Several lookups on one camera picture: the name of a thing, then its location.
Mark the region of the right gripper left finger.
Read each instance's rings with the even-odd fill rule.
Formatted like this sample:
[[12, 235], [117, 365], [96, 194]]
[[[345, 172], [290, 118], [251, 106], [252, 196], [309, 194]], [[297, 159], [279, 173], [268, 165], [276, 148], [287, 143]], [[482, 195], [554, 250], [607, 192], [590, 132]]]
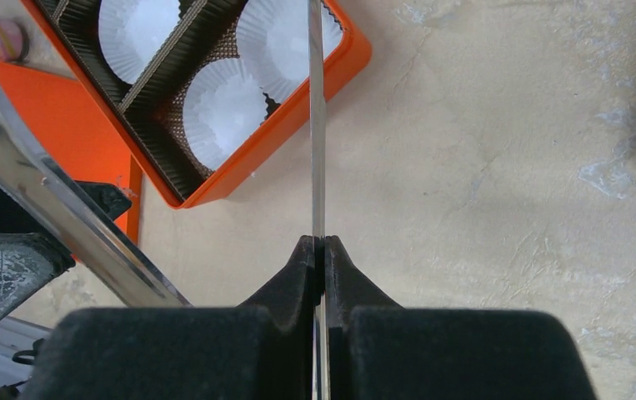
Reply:
[[85, 308], [51, 332], [24, 399], [308, 399], [313, 240], [236, 307]]

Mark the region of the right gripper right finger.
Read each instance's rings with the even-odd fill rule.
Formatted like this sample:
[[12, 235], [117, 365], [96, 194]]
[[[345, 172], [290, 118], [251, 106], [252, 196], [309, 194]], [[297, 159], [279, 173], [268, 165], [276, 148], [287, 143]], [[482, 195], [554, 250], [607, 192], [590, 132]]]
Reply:
[[334, 399], [593, 399], [565, 326], [545, 312], [406, 308], [325, 240]]

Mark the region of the metal tongs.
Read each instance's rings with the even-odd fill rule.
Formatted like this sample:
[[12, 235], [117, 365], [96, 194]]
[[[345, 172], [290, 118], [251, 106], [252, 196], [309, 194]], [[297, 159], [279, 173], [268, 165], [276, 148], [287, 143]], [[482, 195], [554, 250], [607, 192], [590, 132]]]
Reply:
[[[308, 59], [312, 165], [312, 250], [316, 396], [331, 396], [324, 303], [325, 138], [322, 4], [308, 3]], [[60, 169], [34, 137], [0, 87], [0, 188], [63, 245], [113, 279], [112, 289], [132, 305], [178, 306], [184, 299], [148, 258]]]

